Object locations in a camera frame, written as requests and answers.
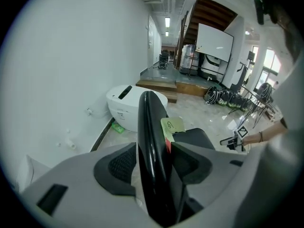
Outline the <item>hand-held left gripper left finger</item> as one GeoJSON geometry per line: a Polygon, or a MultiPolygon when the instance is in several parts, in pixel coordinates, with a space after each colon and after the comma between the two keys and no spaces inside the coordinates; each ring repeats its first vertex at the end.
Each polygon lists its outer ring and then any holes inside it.
{"type": "Polygon", "coordinates": [[[137,204],[131,184],[136,144],[64,160],[21,195],[44,226],[156,226],[137,204]]]}

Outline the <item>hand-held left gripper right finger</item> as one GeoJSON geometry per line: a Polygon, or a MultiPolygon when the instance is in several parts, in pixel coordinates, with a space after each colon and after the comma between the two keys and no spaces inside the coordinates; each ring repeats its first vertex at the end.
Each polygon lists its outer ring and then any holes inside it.
{"type": "Polygon", "coordinates": [[[231,182],[245,156],[175,142],[171,147],[171,195],[175,221],[234,221],[240,197],[231,182]]]}

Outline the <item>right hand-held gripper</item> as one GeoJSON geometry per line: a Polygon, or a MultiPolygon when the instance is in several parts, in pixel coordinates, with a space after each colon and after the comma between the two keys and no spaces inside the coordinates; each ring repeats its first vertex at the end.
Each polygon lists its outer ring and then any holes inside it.
{"type": "Polygon", "coordinates": [[[232,138],[226,138],[220,141],[220,145],[227,145],[230,150],[245,150],[243,140],[248,135],[245,126],[241,126],[234,131],[232,138]]]}

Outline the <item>black folding chair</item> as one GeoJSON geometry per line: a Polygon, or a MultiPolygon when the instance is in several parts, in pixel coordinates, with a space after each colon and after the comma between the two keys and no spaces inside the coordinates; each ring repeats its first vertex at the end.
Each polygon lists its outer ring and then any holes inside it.
{"type": "Polygon", "coordinates": [[[203,209],[190,198],[186,185],[199,184],[212,171],[211,161],[184,146],[200,137],[201,146],[213,150],[200,129],[177,134],[172,148],[167,147],[161,119],[168,118],[159,97],[153,91],[140,96],[138,109],[138,151],[142,189],[149,216],[163,227],[173,226],[203,209]]]}

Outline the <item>person's right forearm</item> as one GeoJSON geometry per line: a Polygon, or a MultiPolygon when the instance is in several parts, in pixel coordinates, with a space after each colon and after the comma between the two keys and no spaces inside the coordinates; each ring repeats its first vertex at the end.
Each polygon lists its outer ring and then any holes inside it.
{"type": "MultiPolygon", "coordinates": [[[[280,121],[275,122],[272,126],[262,131],[263,142],[269,141],[270,139],[272,139],[273,137],[279,134],[286,133],[287,130],[288,130],[287,125],[284,119],[282,118],[280,121]]],[[[260,136],[258,132],[254,135],[246,136],[243,140],[243,144],[244,146],[246,146],[248,144],[259,143],[259,139],[260,136]]]]}

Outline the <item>row of black backpacks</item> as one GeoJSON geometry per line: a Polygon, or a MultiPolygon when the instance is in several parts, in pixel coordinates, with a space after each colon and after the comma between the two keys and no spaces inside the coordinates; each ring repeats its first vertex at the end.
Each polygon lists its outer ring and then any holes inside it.
{"type": "Polygon", "coordinates": [[[253,104],[250,98],[226,89],[217,89],[215,86],[210,87],[203,98],[209,105],[227,106],[232,110],[241,110],[242,112],[248,111],[253,104]]]}

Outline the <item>green sticky note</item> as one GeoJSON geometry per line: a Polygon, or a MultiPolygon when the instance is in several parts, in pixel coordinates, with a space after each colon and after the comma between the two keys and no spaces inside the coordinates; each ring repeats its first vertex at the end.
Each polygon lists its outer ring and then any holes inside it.
{"type": "Polygon", "coordinates": [[[181,117],[162,118],[161,126],[165,140],[170,142],[174,142],[173,134],[185,132],[184,122],[181,117]]]}

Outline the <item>green packet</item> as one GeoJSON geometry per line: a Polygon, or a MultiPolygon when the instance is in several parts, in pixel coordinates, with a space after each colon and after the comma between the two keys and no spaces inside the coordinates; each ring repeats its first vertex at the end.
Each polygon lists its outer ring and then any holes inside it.
{"type": "Polygon", "coordinates": [[[118,123],[112,123],[111,127],[119,134],[121,134],[125,131],[125,129],[118,123]]]}

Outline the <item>egg-shaped white smart toilet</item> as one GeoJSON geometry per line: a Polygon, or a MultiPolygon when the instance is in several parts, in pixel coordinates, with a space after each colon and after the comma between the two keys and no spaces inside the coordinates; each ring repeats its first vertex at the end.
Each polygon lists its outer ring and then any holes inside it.
{"type": "MultiPolygon", "coordinates": [[[[126,130],[137,132],[138,118],[142,116],[144,104],[140,102],[140,97],[147,91],[147,88],[134,85],[119,85],[108,91],[106,94],[109,110],[113,118],[126,130]]],[[[151,130],[155,135],[162,134],[161,119],[166,117],[168,104],[167,97],[154,91],[155,96],[149,97],[149,112],[151,130]]]]}

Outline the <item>wooden steps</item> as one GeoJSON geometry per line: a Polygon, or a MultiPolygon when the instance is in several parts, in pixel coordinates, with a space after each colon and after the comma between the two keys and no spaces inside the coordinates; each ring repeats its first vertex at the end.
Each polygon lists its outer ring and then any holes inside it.
{"type": "Polygon", "coordinates": [[[139,80],[136,86],[154,90],[165,95],[169,103],[177,103],[177,87],[175,83],[155,81],[155,80],[139,80]]]}

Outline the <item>plastic-wrapped barrel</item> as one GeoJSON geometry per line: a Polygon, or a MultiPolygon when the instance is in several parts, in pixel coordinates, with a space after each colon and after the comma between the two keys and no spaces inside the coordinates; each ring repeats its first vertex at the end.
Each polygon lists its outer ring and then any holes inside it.
{"type": "Polygon", "coordinates": [[[198,74],[199,53],[193,44],[183,46],[179,72],[196,76],[198,74]]]}

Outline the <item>white whiteboard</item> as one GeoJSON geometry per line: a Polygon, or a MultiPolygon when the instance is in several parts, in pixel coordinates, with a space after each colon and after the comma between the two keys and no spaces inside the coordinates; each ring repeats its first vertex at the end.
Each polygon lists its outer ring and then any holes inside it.
{"type": "Polygon", "coordinates": [[[195,51],[229,61],[234,37],[216,28],[199,24],[195,51]]]}

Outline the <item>white door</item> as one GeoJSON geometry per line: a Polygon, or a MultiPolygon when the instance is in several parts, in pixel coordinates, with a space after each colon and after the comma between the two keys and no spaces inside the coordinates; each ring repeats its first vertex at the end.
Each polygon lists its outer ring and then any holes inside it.
{"type": "Polygon", "coordinates": [[[154,22],[151,16],[148,24],[148,68],[152,67],[154,62],[154,22]]]}

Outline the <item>wooden staircase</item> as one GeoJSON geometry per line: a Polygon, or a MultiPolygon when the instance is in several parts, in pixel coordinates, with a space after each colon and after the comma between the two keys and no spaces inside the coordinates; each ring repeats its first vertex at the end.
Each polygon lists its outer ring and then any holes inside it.
{"type": "Polygon", "coordinates": [[[180,35],[174,51],[174,67],[180,68],[183,46],[196,43],[199,24],[224,31],[237,15],[231,9],[213,0],[196,0],[191,11],[187,11],[181,20],[180,35]]]}

